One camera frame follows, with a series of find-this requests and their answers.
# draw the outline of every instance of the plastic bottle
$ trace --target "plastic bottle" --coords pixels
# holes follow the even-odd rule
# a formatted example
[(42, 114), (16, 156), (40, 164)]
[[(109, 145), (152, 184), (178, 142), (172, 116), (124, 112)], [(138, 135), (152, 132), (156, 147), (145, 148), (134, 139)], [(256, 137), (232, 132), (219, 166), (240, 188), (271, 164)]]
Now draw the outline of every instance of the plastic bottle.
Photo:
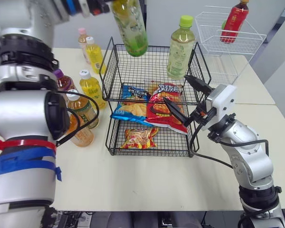
[[(92, 77), (88, 70), (81, 70), (79, 72), (79, 75), (81, 77), (79, 84), (85, 95), (94, 99), (98, 104), (99, 109), (104, 109), (106, 106), (106, 102), (102, 98), (102, 91), (98, 80)], [(94, 109), (96, 109), (93, 102), (91, 102), (91, 105)]]
[[(224, 26), (224, 30), (231, 30), (231, 31), (240, 31), (243, 22), (245, 21), (249, 9), (247, 3), (249, 0), (241, 0), (241, 2), (234, 6), (229, 13), (228, 19)], [(233, 43), (236, 39), (233, 37), (237, 37), (237, 32), (226, 32), (223, 31), (220, 37), (220, 40), (224, 43)]]
[(134, 57), (143, 55), (148, 48), (148, 40), (139, 1), (115, 0), (112, 12), (127, 52)]
[(175, 80), (182, 79), (188, 69), (188, 63), (195, 41), (194, 34), (190, 30), (192, 22), (192, 16), (181, 16), (180, 28), (171, 35), (167, 75)]
[[(99, 69), (101, 66), (101, 63), (103, 61), (103, 54), (101, 53), (101, 48), (99, 45), (95, 44), (93, 37), (87, 37), (86, 38), (86, 47), (85, 51), (87, 53), (87, 56), (89, 57), (89, 60), (91, 62), (91, 66), (96, 74), (99, 74)], [(105, 73), (105, 64), (103, 65), (101, 69), (101, 73)]]
[(85, 28), (79, 28), (78, 32), (80, 34), (78, 38), (78, 43), (82, 49), (82, 54), (84, 55), (86, 62), (90, 64), (91, 62), (86, 54), (86, 49), (85, 49), (86, 48), (86, 38), (88, 37), (88, 35), (86, 34)]
[[(69, 91), (78, 93), (78, 91), (75, 89), (71, 89)], [(85, 97), (75, 94), (67, 94), (67, 97), (70, 100), (67, 104), (68, 108), (72, 109), (77, 115), (79, 115), (83, 119), (84, 123), (87, 123), (96, 116), (96, 113), (94, 112), (89, 100)], [(88, 125), (88, 128), (95, 128), (98, 126), (98, 124), (99, 119), (97, 118), (90, 125)]]
[[(53, 74), (57, 77), (57, 87), (59, 91), (76, 89), (73, 80), (69, 76), (64, 75), (60, 69), (55, 70)], [(67, 95), (63, 94), (63, 97), (65, 101), (68, 102)]]
[[(84, 124), (84, 121), (79, 118), (80, 120), (80, 125)], [(71, 114), (70, 116), (70, 127), (68, 129), (68, 131), (66, 132), (66, 134), (70, 134), (72, 131), (74, 131), (77, 128), (77, 120), (74, 117), (73, 114)], [(88, 128), (84, 128), (82, 130), (80, 130), (79, 132), (77, 132), (72, 138), (71, 141), (80, 147), (85, 147), (88, 146), (89, 144), (91, 144), (94, 140), (94, 134), (88, 129)]]

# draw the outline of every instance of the robotic arm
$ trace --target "robotic arm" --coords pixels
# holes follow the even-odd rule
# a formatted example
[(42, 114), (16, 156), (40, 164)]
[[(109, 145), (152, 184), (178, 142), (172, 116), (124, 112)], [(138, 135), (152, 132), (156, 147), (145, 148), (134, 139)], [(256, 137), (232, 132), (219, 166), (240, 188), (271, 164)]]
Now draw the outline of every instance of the robotic arm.
[(0, 228), (55, 221), (56, 140), (69, 117), (52, 74), (54, 25), (89, 16), (92, 2), (0, 0)]
[[(281, 188), (275, 187), (273, 183), (268, 141), (260, 140), (258, 133), (235, 119), (235, 114), (227, 115), (234, 105), (236, 88), (219, 85), (213, 89), (200, 79), (185, 77), (192, 87), (204, 93), (205, 100), (189, 118), (169, 99), (164, 98), (164, 101), (172, 114), (185, 126), (192, 121), (199, 124), (191, 139), (190, 148), (198, 131), (202, 129), (209, 130), (209, 139), (220, 143), (227, 152), (231, 161), (231, 166), (227, 166), (233, 169), (239, 183), (240, 200), (245, 211), (238, 228), (242, 224), (245, 228), (285, 228), (278, 197)], [(266, 152), (260, 143), (266, 143)], [(210, 158), (196, 152), (193, 154)]]

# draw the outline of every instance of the snack bag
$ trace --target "snack bag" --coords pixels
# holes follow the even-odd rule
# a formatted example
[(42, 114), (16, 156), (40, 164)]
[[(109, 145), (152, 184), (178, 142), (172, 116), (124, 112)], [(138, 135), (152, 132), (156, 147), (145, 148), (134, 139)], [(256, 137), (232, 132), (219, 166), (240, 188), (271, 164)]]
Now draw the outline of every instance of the snack bag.
[(118, 120), (135, 121), (152, 127), (152, 124), (145, 121), (147, 117), (147, 102), (149, 98), (150, 95), (147, 91), (125, 85), (123, 86), (122, 99), (132, 99), (133, 101), (141, 100), (145, 103), (120, 102), (111, 117)]
[(125, 130), (124, 135), (126, 142), (120, 147), (122, 149), (129, 149), (136, 147), (138, 149), (147, 149), (156, 147), (152, 137), (156, 135), (158, 128), (149, 128), (146, 130)]
[(187, 128), (170, 113), (165, 104), (155, 103), (163, 102), (163, 97), (173, 102), (180, 102), (181, 92), (181, 85), (174, 85), (172, 83), (158, 85), (158, 89), (154, 91), (153, 96), (147, 104), (146, 121), (156, 126), (169, 127), (176, 132), (187, 134)]

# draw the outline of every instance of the red strap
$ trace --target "red strap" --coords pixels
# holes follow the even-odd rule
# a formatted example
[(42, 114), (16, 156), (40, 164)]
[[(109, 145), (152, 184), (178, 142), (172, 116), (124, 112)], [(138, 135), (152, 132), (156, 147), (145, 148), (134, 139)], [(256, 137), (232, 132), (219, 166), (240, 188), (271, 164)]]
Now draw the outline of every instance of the red strap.
[(56, 145), (45, 140), (39, 139), (20, 139), (20, 140), (11, 140), (11, 141), (1, 141), (0, 140), (0, 151), (7, 147), (15, 146), (44, 146), (49, 149), (52, 149), (56, 154)]

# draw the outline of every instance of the white wire basket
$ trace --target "white wire basket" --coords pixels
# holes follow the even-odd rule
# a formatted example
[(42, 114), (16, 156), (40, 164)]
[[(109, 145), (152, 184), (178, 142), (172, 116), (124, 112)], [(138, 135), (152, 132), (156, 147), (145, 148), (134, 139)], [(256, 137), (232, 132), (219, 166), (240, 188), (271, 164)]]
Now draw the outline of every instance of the white wire basket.
[[(245, 20), (237, 37), (222, 36), (222, 24), (227, 20), (231, 8), (206, 6), (209, 11), (202, 12), (195, 17), (199, 31), (200, 43), (205, 53), (212, 84), (233, 84), (245, 69), (249, 61), (264, 42), (266, 35), (259, 34), (254, 27)], [(221, 38), (235, 38), (233, 43), (225, 43)]]

